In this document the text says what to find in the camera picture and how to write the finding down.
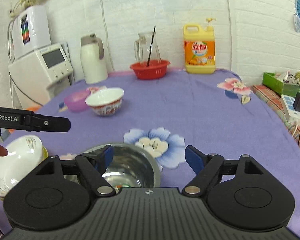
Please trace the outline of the large white floral plate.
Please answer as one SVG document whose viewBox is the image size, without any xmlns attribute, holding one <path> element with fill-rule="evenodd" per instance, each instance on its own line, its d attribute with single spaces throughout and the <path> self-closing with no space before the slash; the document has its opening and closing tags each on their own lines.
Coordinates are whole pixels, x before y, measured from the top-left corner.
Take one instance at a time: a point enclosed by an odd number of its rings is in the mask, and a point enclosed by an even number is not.
<svg viewBox="0 0 300 240">
<path fill-rule="evenodd" d="M 0 158 L 0 198 L 43 161 L 42 141 L 25 135 L 6 146 L 8 155 Z"/>
</svg>

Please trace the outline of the yellow plastic plate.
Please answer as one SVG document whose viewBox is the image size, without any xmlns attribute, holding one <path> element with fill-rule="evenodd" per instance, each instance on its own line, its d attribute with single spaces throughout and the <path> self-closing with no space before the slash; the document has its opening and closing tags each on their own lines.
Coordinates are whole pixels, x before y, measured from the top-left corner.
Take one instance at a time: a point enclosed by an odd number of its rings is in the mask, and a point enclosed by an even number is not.
<svg viewBox="0 0 300 240">
<path fill-rule="evenodd" d="M 49 156 L 49 153 L 45 147 L 42 147 L 42 149 L 43 149 L 43 160 L 44 160 Z"/>
</svg>

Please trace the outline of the stainless steel bowl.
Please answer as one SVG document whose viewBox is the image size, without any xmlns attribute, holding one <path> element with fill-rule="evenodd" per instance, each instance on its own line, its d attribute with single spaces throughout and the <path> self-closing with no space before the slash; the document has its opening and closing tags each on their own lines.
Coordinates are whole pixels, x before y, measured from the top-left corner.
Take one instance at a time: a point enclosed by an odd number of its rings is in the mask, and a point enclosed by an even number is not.
<svg viewBox="0 0 300 240">
<path fill-rule="evenodd" d="M 102 177 L 118 193 L 124 187 L 154 188 L 160 186 L 160 171 L 155 159 L 138 146 L 122 142 L 109 143 L 114 150 L 113 161 Z M 98 145 L 83 153 L 101 149 L 105 145 Z M 79 170 L 75 157 L 61 161 L 65 179 L 78 183 Z"/>
</svg>

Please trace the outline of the purple plastic bowl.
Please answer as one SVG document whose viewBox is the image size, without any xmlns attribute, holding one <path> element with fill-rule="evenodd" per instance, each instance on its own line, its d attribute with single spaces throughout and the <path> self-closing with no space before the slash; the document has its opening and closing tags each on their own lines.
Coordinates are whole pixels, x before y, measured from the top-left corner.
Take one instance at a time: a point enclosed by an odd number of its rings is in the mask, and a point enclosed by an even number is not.
<svg viewBox="0 0 300 240">
<path fill-rule="evenodd" d="M 91 94 L 89 90 L 74 92 L 64 99 L 64 103 L 68 110 L 74 113 L 79 113 L 88 109 L 85 103 L 86 98 Z"/>
</svg>

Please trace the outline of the red patterned ceramic bowl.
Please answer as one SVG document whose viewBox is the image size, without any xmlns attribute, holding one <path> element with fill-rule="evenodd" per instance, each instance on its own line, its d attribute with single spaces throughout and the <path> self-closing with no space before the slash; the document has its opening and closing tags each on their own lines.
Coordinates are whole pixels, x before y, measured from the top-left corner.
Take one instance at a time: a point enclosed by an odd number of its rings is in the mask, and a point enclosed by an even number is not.
<svg viewBox="0 0 300 240">
<path fill-rule="evenodd" d="M 96 115 L 110 116 L 121 108 L 124 94 L 122 88 L 104 88 L 88 96 L 85 103 Z"/>
</svg>

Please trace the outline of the orange plastic basin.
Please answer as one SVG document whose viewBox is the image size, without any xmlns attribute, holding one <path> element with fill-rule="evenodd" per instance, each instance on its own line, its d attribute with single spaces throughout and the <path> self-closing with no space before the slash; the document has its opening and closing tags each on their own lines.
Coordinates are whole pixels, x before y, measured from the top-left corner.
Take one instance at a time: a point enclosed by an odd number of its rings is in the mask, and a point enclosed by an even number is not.
<svg viewBox="0 0 300 240">
<path fill-rule="evenodd" d="M 33 112 L 37 112 L 39 109 L 41 109 L 40 106 L 33 106 L 33 107 L 26 108 L 26 110 L 28 110 L 28 111 L 33 111 Z M 8 129 L 8 131 L 9 131 L 10 133 L 13 133 L 13 132 L 14 132 L 14 129 Z"/>
</svg>

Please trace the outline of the white water dispenser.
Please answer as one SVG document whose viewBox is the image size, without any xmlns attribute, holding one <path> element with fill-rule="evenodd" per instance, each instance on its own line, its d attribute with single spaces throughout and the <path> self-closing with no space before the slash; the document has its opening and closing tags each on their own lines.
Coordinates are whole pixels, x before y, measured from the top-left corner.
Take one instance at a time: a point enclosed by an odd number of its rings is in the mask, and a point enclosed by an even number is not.
<svg viewBox="0 0 300 240">
<path fill-rule="evenodd" d="M 47 104 L 74 81 L 66 43 L 34 50 L 11 63 L 8 70 L 23 109 Z"/>
</svg>

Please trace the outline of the white thermos jug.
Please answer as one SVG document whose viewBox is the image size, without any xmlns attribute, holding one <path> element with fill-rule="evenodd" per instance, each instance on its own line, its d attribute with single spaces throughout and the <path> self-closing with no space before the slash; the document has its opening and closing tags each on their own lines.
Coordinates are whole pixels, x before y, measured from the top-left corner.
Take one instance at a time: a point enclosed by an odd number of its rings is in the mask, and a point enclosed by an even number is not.
<svg viewBox="0 0 300 240">
<path fill-rule="evenodd" d="M 80 58 L 85 82 L 93 84 L 106 80 L 108 71 L 102 40 L 96 34 L 90 34 L 81 37 L 80 43 Z"/>
</svg>

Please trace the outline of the white water purifier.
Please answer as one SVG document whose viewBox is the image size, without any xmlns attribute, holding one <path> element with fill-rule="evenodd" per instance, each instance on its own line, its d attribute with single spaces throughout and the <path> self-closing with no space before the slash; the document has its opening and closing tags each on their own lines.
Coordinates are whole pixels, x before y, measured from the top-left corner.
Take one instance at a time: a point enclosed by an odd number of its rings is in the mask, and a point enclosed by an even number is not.
<svg viewBox="0 0 300 240">
<path fill-rule="evenodd" d="M 13 22 L 12 42 L 15 59 L 51 44 L 47 13 L 43 5 L 33 5 L 19 14 Z"/>
</svg>

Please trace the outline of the white power strip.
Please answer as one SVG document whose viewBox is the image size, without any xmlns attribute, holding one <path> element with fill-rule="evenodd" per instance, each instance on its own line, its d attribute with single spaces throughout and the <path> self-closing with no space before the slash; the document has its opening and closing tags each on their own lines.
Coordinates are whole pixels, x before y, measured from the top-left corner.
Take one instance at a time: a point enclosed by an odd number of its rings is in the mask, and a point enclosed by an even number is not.
<svg viewBox="0 0 300 240">
<path fill-rule="evenodd" d="M 280 101 L 287 122 L 291 125 L 300 126 L 300 112 L 294 109 L 294 98 L 288 95 L 281 95 Z"/>
</svg>

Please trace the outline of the red plastic basket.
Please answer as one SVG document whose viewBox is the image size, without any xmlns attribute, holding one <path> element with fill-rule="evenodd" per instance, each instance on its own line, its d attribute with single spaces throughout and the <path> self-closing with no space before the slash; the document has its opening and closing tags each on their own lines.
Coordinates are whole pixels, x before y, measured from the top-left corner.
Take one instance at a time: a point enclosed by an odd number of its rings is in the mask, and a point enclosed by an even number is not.
<svg viewBox="0 0 300 240">
<path fill-rule="evenodd" d="M 149 66 L 147 62 L 137 62 L 130 65 L 130 69 L 140 80 L 154 80 L 162 78 L 166 75 L 170 61 L 167 60 L 151 60 Z"/>
</svg>

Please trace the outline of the yellow detergent bottle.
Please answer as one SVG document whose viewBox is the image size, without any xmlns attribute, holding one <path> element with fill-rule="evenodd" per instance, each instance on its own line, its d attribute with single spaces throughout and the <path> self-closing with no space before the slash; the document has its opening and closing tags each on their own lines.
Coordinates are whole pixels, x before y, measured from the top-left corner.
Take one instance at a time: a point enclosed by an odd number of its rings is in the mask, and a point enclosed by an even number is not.
<svg viewBox="0 0 300 240">
<path fill-rule="evenodd" d="M 215 32 L 212 21 L 207 18 L 207 27 L 188 23 L 183 27 L 185 69 L 190 74 L 212 74 L 216 69 Z"/>
</svg>

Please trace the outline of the potted green plant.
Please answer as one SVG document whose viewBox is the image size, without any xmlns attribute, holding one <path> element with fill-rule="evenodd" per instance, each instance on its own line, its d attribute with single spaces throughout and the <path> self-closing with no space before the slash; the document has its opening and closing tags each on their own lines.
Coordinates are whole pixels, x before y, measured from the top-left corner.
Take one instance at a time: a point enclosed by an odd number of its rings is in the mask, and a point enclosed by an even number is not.
<svg viewBox="0 0 300 240">
<path fill-rule="evenodd" d="M 25 9 L 36 5 L 38 0 L 19 0 L 15 3 L 14 7 L 10 10 L 10 18 L 16 18 Z"/>
</svg>

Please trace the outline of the glass pitcher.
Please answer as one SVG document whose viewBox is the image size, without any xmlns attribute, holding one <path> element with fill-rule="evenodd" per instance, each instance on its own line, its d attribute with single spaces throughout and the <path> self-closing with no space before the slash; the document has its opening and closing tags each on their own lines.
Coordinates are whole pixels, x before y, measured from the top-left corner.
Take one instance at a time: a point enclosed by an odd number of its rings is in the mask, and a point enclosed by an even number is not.
<svg viewBox="0 0 300 240">
<path fill-rule="evenodd" d="M 147 62 L 151 38 L 152 32 L 138 33 L 138 39 L 134 42 L 134 53 L 137 62 Z M 161 60 L 159 47 L 156 41 L 156 33 L 154 35 L 151 60 Z"/>
</svg>

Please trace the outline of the black stirring stick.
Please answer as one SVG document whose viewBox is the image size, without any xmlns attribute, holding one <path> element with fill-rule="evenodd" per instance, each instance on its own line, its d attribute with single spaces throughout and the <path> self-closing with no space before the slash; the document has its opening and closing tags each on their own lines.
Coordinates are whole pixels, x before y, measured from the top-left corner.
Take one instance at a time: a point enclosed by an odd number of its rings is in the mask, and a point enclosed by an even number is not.
<svg viewBox="0 0 300 240">
<path fill-rule="evenodd" d="M 150 60 L 151 60 L 151 54 L 152 54 L 152 48 L 153 48 L 153 41 L 154 41 L 155 30 L 156 30 L 156 25 L 154 26 L 153 32 L 152 32 L 152 38 L 151 38 L 151 43 L 150 43 L 150 47 L 149 47 L 149 54 L 148 54 L 148 59 L 147 59 L 146 67 L 149 67 Z"/>
</svg>

